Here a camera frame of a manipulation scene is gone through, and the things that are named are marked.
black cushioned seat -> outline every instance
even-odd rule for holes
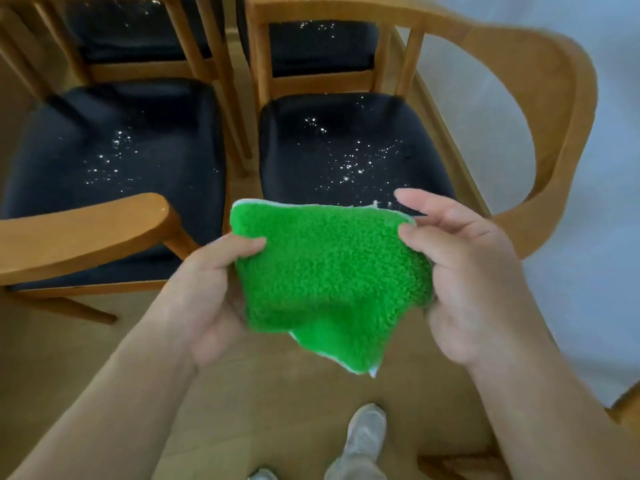
[[[225,37],[222,0],[211,0]],[[195,0],[182,6],[196,42],[211,57]],[[71,0],[65,17],[84,60],[94,64],[186,60],[165,6],[157,0]]]
[[[240,42],[249,61],[244,0],[236,0]],[[378,44],[375,23],[288,22],[269,26],[274,77],[373,69]]]
[[[163,195],[199,244],[221,234],[225,150],[213,88],[189,79],[76,88],[43,104],[12,161],[3,219],[76,209],[140,193]],[[164,245],[14,290],[167,279]]]
[[[398,187],[454,198],[442,161],[404,100],[377,93],[308,94],[270,102],[260,115],[265,199],[414,211]]]

hand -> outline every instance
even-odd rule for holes
[[[426,214],[417,226],[401,225],[398,236],[433,261],[437,302],[429,323],[449,359],[471,367],[518,341],[550,339],[500,227],[459,202],[422,190],[398,189],[396,199]]]
[[[265,238],[227,234],[197,250],[165,284],[144,320],[187,347],[197,366],[215,361],[244,331],[241,288],[237,279],[229,279],[227,266],[259,253],[265,244]]]

forearm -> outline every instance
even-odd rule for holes
[[[150,478],[196,371],[166,334],[142,319],[11,480]]]
[[[640,447],[551,340],[514,343],[471,374],[516,480],[640,477]]]

foot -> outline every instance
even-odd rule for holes
[[[248,480],[278,480],[278,477],[268,468],[258,468],[249,476]]]
[[[349,422],[345,455],[368,456],[377,462],[387,434],[387,414],[376,404],[367,404]]]

right hand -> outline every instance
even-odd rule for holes
[[[396,199],[425,217],[398,236],[433,261],[437,301],[429,311],[436,343],[452,361],[473,367],[491,354],[508,356],[550,334],[507,234],[459,202],[418,189]]]

